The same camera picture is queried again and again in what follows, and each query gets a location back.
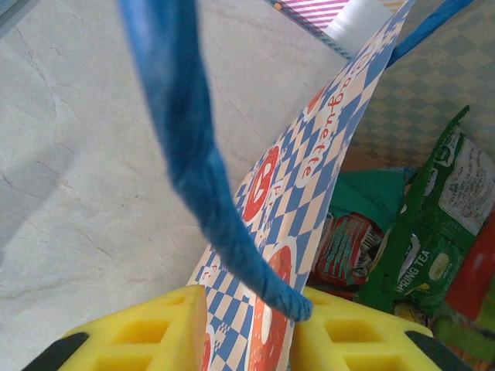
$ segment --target paper bag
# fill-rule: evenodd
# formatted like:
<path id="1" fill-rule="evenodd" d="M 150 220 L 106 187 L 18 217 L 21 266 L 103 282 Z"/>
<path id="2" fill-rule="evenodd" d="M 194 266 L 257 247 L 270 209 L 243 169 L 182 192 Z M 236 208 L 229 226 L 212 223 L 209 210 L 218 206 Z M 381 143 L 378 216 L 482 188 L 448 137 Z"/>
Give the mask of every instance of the paper bag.
<path id="1" fill-rule="evenodd" d="M 318 92 L 235 193 L 260 254 L 296 290 L 304 288 L 346 150 L 413 2 Z M 207 287 L 203 370 L 287 369 L 294 323 L 227 272 L 211 246 L 189 284 Z"/>

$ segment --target yellow sponge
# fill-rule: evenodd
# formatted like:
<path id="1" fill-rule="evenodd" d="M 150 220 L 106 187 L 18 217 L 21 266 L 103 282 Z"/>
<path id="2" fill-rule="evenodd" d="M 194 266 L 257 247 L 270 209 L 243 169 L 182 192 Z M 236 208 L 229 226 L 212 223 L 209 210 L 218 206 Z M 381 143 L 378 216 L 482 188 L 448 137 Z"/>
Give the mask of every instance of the yellow sponge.
<path id="1" fill-rule="evenodd" d="M 315 308 L 295 325 L 292 371 L 440 370 L 405 334 L 432 336 L 426 327 L 311 288 L 304 295 Z"/>
<path id="2" fill-rule="evenodd" d="M 89 337 L 59 371 L 197 371 L 206 323 L 204 286 L 187 286 L 70 331 Z"/>

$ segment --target green tea package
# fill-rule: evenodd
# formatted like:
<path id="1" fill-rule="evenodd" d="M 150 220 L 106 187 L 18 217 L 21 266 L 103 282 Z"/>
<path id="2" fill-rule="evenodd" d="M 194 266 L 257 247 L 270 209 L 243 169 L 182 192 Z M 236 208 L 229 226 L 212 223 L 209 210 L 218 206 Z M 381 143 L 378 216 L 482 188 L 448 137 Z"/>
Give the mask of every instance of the green tea package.
<path id="1" fill-rule="evenodd" d="M 381 243 L 359 302 L 391 312 L 412 301 L 433 315 L 495 203 L 495 167 L 461 131 L 466 106 L 447 126 Z"/>

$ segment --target blue rope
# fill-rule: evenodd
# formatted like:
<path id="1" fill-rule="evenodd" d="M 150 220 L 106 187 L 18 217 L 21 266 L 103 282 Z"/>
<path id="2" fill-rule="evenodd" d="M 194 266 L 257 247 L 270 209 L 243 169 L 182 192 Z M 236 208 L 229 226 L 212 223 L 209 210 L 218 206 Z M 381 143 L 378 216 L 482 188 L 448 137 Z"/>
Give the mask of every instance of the blue rope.
<path id="1" fill-rule="evenodd" d="M 413 50 L 424 39 L 472 2 L 473 0 L 445 0 L 427 19 L 394 48 L 387 68 Z"/>
<path id="2" fill-rule="evenodd" d="M 214 142 L 195 0 L 119 3 L 174 189 L 234 276 L 286 317 L 308 319 L 311 301 L 263 260 L 232 201 Z"/>

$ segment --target marble floor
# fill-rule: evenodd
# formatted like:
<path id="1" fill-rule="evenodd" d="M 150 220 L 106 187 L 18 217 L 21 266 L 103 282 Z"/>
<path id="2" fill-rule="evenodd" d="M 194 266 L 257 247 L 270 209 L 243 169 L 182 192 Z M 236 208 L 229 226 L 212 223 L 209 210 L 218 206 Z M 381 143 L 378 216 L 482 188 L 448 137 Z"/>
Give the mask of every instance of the marble floor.
<path id="1" fill-rule="evenodd" d="M 232 186 L 343 65 L 262 0 L 200 2 Z M 0 40 L 0 370 L 183 286 L 206 243 L 172 193 L 114 2 L 42 0 Z"/>

